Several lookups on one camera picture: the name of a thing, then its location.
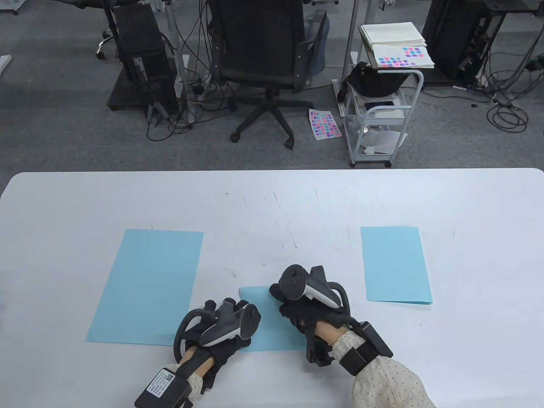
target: sleeve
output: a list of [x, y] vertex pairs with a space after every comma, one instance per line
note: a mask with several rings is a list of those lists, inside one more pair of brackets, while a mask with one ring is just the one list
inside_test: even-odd
[[[179, 367], [180, 364], [169, 364], [167, 366], [167, 369], [175, 373]], [[200, 396], [200, 391], [202, 390], [202, 377], [196, 375], [195, 373], [192, 373], [187, 381], [189, 381], [189, 384], [191, 385], [191, 394], [189, 394], [189, 401], [194, 404]]]
[[[332, 347], [340, 360], [352, 347], [365, 340], [348, 331]], [[403, 364], [383, 356], [376, 357], [355, 376], [354, 408], [436, 408], [419, 377]]]

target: black office chair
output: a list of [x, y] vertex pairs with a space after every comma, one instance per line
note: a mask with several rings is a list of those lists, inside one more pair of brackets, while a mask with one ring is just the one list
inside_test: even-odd
[[279, 107], [312, 109], [313, 103], [274, 99], [280, 89], [300, 92], [306, 72], [317, 54], [325, 23], [325, 10], [317, 10], [305, 33], [301, 0], [209, 0], [212, 21], [212, 78], [265, 89], [265, 98], [234, 96], [234, 102], [256, 104], [257, 109], [231, 134], [231, 142], [264, 112], [270, 112], [289, 135], [285, 147], [293, 149], [294, 133]]
[[[74, 5], [78, 9], [86, 9], [87, 7], [92, 9], [104, 9], [104, 0], [52, 0], [52, 1]], [[125, 0], [125, 1], [107, 0], [107, 1], [109, 6], [113, 7], [117, 4], [122, 5], [122, 4], [135, 3], [138, 0]], [[112, 30], [110, 28], [105, 29], [102, 32], [102, 41], [98, 44], [98, 47], [96, 48], [96, 51], [95, 51], [96, 58], [106, 59], [106, 56], [104, 55], [104, 52], [102, 51], [102, 48], [104, 47], [106, 43], [112, 40], [115, 40]]]

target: polka dot sleeve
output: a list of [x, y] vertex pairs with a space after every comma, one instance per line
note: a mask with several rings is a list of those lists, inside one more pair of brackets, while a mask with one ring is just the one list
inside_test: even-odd
[[[332, 347], [340, 360], [364, 339], [348, 331]], [[378, 356], [355, 377], [354, 408], [435, 408], [419, 377], [401, 363]]]

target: hand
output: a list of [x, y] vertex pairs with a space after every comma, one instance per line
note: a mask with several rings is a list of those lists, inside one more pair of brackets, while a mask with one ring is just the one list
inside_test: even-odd
[[305, 327], [315, 327], [317, 322], [327, 322], [339, 329], [343, 325], [342, 318], [348, 316], [342, 307], [333, 309], [306, 296], [298, 300], [289, 300], [281, 292], [280, 285], [277, 283], [270, 286], [270, 294], [283, 303], [280, 306], [280, 313], [291, 320], [293, 326], [301, 333], [305, 332]]
[[[245, 300], [241, 300], [240, 302], [236, 303], [236, 301], [231, 298], [226, 298], [225, 301], [228, 301], [234, 305], [235, 313], [248, 304], [248, 302]], [[213, 312], [215, 311], [216, 306], [217, 305], [213, 300], [208, 300], [204, 306], [204, 309]], [[211, 384], [213, 384], [215, 375], [217, 374], [219, 369], [226, 364], [227, 360], [238, 350], [251, 344], [251, 339], [242, 340], [239, 336], [235, 336], [235, 338], [224, 340], [216, 345], [210, 347], [202, 347], [199, 343], [202, 333], [204, 333], [214, 324], [215, 321], [209, 319], [201, 319], [200, 322], [187, 330], [183, 335], [183, 338], [185, 339], [186, 351], [192, 347], [199, 347], [208, 350], [213, 356], [213, 367], [203, 377], [205, 384], [210, 381]]]

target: chair wheel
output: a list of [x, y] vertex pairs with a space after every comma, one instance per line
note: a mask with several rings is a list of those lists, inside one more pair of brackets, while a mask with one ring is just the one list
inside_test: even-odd
[[234, 132], [233, 134], [231, 134], [231, 142], [238, 143], [240, 141], [240, 136], [240, 132]]
[[289, 138], [283, 145], [289, 150], [292, 150], [295, 147], [295, 139]]
[[238, 105], [236, 104], [236, 101], [233, 97], [227, 98], [227, 107], [231, 112], [234, 112], [236, 109], [238, 109]]

